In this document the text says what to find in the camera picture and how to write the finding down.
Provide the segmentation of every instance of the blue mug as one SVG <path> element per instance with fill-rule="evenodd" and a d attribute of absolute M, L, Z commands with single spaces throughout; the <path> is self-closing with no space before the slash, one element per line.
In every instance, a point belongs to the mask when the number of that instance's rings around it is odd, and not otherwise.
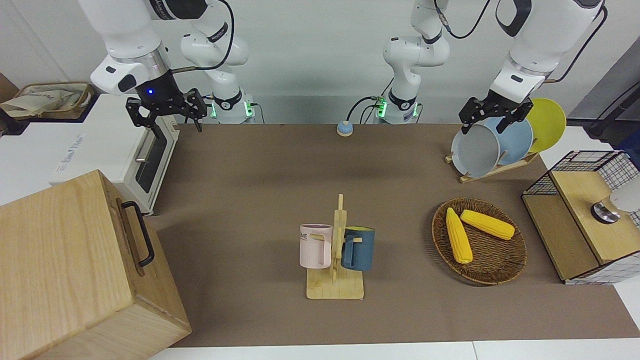
<path fill-rule="evenodd" d="M 340 262 L 343 268 L 357 271 L 371 269 L 375 234 L 375 230 L 370 227 L 346 227 L 342 246 L 342 260 Z"/>

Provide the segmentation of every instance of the wooden shelf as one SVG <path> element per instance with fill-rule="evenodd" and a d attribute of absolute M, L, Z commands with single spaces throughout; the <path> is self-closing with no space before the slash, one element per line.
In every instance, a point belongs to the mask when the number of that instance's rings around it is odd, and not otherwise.
<path fill-rule="evenodd" d="M 307 269 L 307 298 L 312 300 L 362 300 L 364 283 L 362 272 L 345 269 L 340 265 L 342 243 L 347 227 L 347 211 L 342 208 L 343 195 L 338 195 L 338 209 L 333 212 L 333 238 L 331 242 L 331 266 L 324 269 Z"/>
<path fill-rule="evenodd" d="M 513 163 L 513 164 L 510 164 L 510 165 L 496 165 L 496 166 L 493 168 L 493 170 L 491 170 L 491 171 L 490 171 L 488 174 L 486 174 L 485 176 L 481 176 L 481 177 L 469 177 L 469 176 L 467 176 L 466 174 L 463 174 L 463 175 L 460 177 L 460 182 L 461 182 L 461 183 L 463 183 L 463 184 L 464 184 L 464 183 L 470 183 L 471 181 L 484 179 L 484 178 L 486 178 L 486 177 L 493 176 L 493 175 L 497 175 L 497 174 L 503 173 L 503 172 L 505 172 L 505 171 L 513 170 L 513 169 L 515 169 L 515 168 L 519 168 L 519 167 L 523 167 L 523 166 L 525 166 L 525 165 L 530 164 L 532 161 L 534 161 L 534 160 L 538 157 L 538 154 L 539 154 L 539 153 L 537 153 L 537 152 L 529 153 L 529 154 L 527 154 L 527 156 L 525 156 L 524 158 L 522 158 L 520 161 L 517 161 L 517 162 L 515 162 L 515 163 Z M 447 164 L 452 163 L 452 162 L 453 162 L 452 157 L 453 157 L 453 152 L 452 152 L 452 153 L 450 153 L 449 155 L 447 155 L 447 156 L 444 158 L 444 161 L 445 161 Z"/>
<path fill-rule="evenodd" d="M 560 195 L 524 195 L 522 200 L 562 280 L 598 267 L 595 255 Z"/>

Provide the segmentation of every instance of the wooden mug holder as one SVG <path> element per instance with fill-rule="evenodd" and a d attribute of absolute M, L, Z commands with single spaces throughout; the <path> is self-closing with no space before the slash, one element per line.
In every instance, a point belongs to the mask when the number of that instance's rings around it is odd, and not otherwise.
<path fill-rule="evenodd" d="M 333 238 L 331 241 L 331 265 L 324 269 L 307 269 L 307 298 L 351 299 L 364 298 L 362 272 L 345 269 L 340 265 L 347 211 L 342 208 L 344 198 L 338 195 L 338 209 L 333 212 Z"/>

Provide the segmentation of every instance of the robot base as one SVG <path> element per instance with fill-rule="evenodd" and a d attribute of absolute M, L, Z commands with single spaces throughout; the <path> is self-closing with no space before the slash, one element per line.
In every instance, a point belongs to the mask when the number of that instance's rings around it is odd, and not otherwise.
<path fill-rule="evenodd" d="M 386 110 L 384 111 L 384 117 L 380 117 L 380 114 L 376 112 L 376 117 L 372 121 L 369 121 L 368 124 L 392 124 L 392 125 L 402 125 L 402 124 L 414 124 L 417 120 L 418 114 L 416 112 L 417 102 L 413 104 L 408 110 L 400 111 L 399 109 L 394 109 L 393 106 L 387 105 Z"/>
<path fill-rule="evenodd" d="M 251 103 L 253 97 L 243 94 L 242 99 L 231 109 L 224 110 L 215 102 L 211 114 L 202 119 L 203 124 L 255 124 L 255 112 Z"/>

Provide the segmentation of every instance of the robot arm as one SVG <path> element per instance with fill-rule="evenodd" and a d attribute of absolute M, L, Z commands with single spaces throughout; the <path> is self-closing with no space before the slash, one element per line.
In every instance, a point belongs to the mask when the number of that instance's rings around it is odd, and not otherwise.
<path fill-rule="evenodd" d="M 78 1 L 93 28 L 102 35 L 108 52 L 91 74 L 93 83 L 116 95 L 135 88 L 139 99 L 128 98 L 127 111 L 135 126 L 149 127 L 156 136 L 156 117 L 161 115 L 183 115 L 193 119 L 201 131 L 198 120 L 206 116 L 206 105 L 197 89 L 186 94 L 179 90 L 151 20 L 152 16 L 163 20 L 191 19 L 194 27 L 208 37 L 222 37 L 227 25 L 212 16 L 215 6 L 206 0 Z M 140 114 L 140 107 L 149 114 Z"/>
<path fill-rule="evenodd" d="M 449 0 L 440 0 L 441 10 Z M 385 94 L 384 118 L 390 124 L 403 124 L 413 115 L 420 88 L 420 76 L 413 67 L 440 66 L 449 58 L 449 43 L 442 37 L 442 24 L 432 0 L 416 0 L 411 25 L 421 37 L 394 37 L 384 49 L 385 61 L 394 70 L 391 89 Z"/>
<path fill-rule="evenodd" d="M 205 70 L 212 85 L 212 116 L 223 124 L 240 124 L 253 117 L 250 111 L 252 98 L 242 91 L 230 67 L 245 64 L 249 49 L 244 40 L 236 35 L 230 36 L 228 24 L 221 16 L 225 13 L 221 3 L 207 0 L 207 4 L 204 14 L 191 21 L 196 31 L 184 35 L 180 47 L 184 57 L 198 68 L 206 69 L 224 63 L 220 68 Z"/>
<path fill-rule="evenodd" d="M 470 98 L 460 111 L 462 131 L 488 117 L 504 117 L 498 126 L 522 121 L 533 107 L 529 95 L 553 72 L 563 55 L 581 38 L 604 0 L 513 0 L 511 24 L 498 19 L 515 43 L 483 100 Z"/>

